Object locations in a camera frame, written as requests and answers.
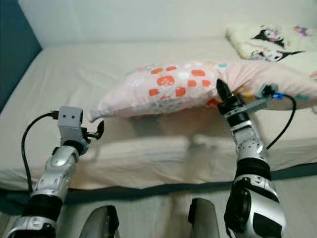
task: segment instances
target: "mattress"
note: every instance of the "mattress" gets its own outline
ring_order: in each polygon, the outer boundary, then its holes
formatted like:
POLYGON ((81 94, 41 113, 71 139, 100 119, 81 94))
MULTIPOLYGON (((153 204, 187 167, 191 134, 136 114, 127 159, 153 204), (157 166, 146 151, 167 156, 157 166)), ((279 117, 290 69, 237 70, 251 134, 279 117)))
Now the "mattress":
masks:
MULTIPOLYGON (((237 59, 222 38, 200 41, 123 42, 48 47, 32 62, 0 115, 0 188, 25 190, 20 141, 37 116, 60 106, 87 111, 124 75, 148 63, 237 59)), ((290 112, 251 116, 264 141, 285 126, 290 112)), ((83 126, 89 131, 97 121, 83 126)), ((105 119, 106 129, 81 157, 71 188, 145 188, 166 183, 231 181, 235 144, 218 111, 192 110, 136 118, 105 119)), ((273 170, 317 162, 317 115, 298 110, 284 136, 270 149, 273 170)), ((35 183, 59 145, 57 122, 43 119, 29 132, 26 154, 35 183)))

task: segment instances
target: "floor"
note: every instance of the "floor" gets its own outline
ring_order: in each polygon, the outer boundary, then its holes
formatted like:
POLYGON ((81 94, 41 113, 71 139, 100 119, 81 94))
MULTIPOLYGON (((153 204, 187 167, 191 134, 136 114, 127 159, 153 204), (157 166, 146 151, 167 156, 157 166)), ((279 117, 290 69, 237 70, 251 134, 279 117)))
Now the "floor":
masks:
MULTIPOLYGON (((287 218, 283 238, 315 238, 317 234, 317 176, 274 182, 287 218)), ((116 206, 122 238, 186 238, 190 234, 187 214, 194 197, 209 199, 216 206, 220 237, 226 238, 223 212, 228 189, 209 189, 134 201, 102 201, 63 208, 57 238, 78 238, 90 215, 98 207, 116 206)))

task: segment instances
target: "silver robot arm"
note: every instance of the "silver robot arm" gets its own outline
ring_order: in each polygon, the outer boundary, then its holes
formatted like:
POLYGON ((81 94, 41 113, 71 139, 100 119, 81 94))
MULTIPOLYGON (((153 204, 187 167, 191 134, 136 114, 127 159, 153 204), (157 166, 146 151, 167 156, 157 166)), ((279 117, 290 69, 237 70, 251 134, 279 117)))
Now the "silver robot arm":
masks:
POLYGON ((277 86, 264 86, 259 100, 248 105, 220 79, 217 90, 223 100, 218 108, 231 127, 238 154, 236 176, 224 214, 227 233, 230 235, 230 228, 237 238, 281 238, 286 219, 271 182, 269 155, 247 114, 265 108, 277 86))
POLYGON ((80 108, 60 108, 58 128, 61 146, 53 150, 21 218, 13 225, 7 238, 55 237, 56 222, 79 156, 88 150, 88 137, 99 139, 104 132, 104 122, 101 122, 96 133, 88 133, 86 128, 81 128, 82 118, 83 110, 80 108))

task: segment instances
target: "pink pillow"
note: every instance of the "pink pillow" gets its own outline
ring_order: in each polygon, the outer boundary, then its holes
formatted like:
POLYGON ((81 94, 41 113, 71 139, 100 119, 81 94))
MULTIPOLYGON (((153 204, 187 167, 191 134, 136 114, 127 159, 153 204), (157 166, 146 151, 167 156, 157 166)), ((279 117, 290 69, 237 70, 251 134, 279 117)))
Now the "pink pillow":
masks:
MULTIPOLYGON (((216 81, 251 99, 263 83, 276 83, 279 91, 309 98, 300 107, 317 102, 317 83, 300 72, 280 64, 262 61, 204 61, 147 65, 126 75, 123 82, 108 91, 88 113, 90 121, 101 117, 161 114, 196 106, 216 107, 220 99, 216 81)), ((290 104, 275 103, 272 109, 289 109, 290 104)))

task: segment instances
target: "pillow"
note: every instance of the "pillow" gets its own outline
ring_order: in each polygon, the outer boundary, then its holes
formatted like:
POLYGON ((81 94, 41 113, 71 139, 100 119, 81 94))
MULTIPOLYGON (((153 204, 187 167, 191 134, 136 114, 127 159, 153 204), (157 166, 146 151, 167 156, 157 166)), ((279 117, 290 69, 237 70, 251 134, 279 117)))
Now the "pillow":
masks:
POLYGON ((317 29, 304 26, 232 24, 226 35, 244 59, 280 61, 301 52, 317 51, 317 29))
MULTIPOLYGON (((302 73, 284 65, 243 59, 227 63, 163 63, 140 67, 127 74, 123 82, 91 108, 88 119, 170 113, 196 106, 216 107, 220 102, 216 90, 218 78, 248 100, 264 83, 276 83, 280 92, 309 97, 299 107, 317 102, 317 82, 307 80, 302 73)), ((290 106, 289 102, 278 102, 271 109, 287 110, 290 106)))

